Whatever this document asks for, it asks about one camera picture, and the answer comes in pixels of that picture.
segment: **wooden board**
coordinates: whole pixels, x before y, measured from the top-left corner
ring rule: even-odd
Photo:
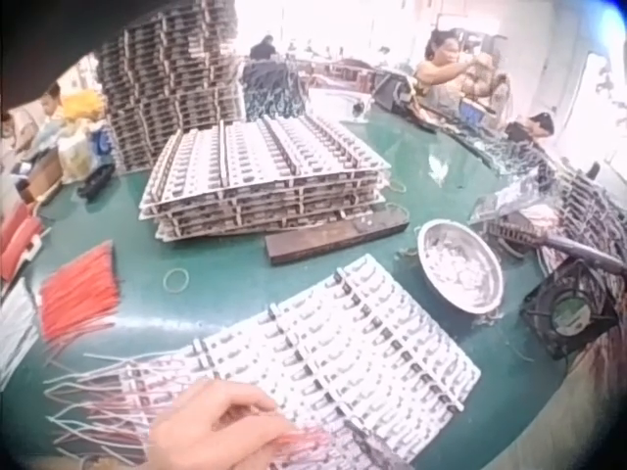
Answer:
[[[389,237],[403,232],[409,224],[403,211],[386,209],[354,220],[267,235],[265,250],[270,263],[280,265]]]

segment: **metal bowl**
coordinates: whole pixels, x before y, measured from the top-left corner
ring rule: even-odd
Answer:
[[[501,304],[505,283],[499,260],[468,227],[431,220],[420,227],[417,246],[427,279],[451,304],[474,315]]]

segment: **cooling fan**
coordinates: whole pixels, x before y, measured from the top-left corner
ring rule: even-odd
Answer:
[[[571,257],[525,297],[520,314],[550,356],[561,359],[618,324],[614,305],[596,271]]]

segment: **finger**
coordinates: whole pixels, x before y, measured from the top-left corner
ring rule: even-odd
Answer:
[[[195,382],[185,392],[183,392],[173,400],[169,409],[159,415],[156,423],[169,420],[179,409],[185,406],[185,404],[190,402],[197,395],[203,393],[203,391],[206,390],[210,384],[211,381],[209,379],[200,379],[199,381]]]
[[[174,399],[172,402],[172,408],[181,408],[190,402],[194,397],[205,391],[211,383],[211,380],[205,378],[198,380],[189,389]]]
[[[247,416],[185,450],[185,468],[231,468],[295,430],[283,416]]]
[[[232,406],[254,406],[261,411],[276,409],[274,400],[254,385],[214,380],[192,397],[180,414],[184,413],[190,421],[198,421],[200,417],[213,426]]]

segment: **green table surface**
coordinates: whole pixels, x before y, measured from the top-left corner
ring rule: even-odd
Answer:
[[[393,167],[393,177],[407,192],[386,191],[389,201],[410,211],[410,228],[432,218],[466,221],[477,197],[505,183],[444,135],[431,135],[379,110],[366,123],[349,123],[361,139]],[[66,187],[41,213],[52,219],[44,248],[25,277],[33,292],[62,264],[106,240],[115,244],[121,281],[116,326],[71,344],[59,357],[84,371],[102,365],[85,352],[133,355],[170,351],[195,337],[250,317],[370,253],[458,341],[479,366],[482,377],[466,409],[416,459],[421,470],[475,470],[508,446],[559,387],[564,364],[553,362],[519,319],[523,296],[542,279],[534,259],[504,259],[505,317],[496,326],[473,326],[426,285],[416,258],[400,256],[414,248],[411,229],[394,237],[281,267],[271,267],[262,236],[200,239],[164,244],[155,225],[137,219],[137,205],[147,174],[115,180],[87,206]],[[172,268],[189,272],[181,294],[164,291]],[[42,381],[64,372],[44,366],[46,346],[30,351],[6,389],[3,428],[16,456],[52,455],[53,429],[46,416],[61,406],[43,396]]]

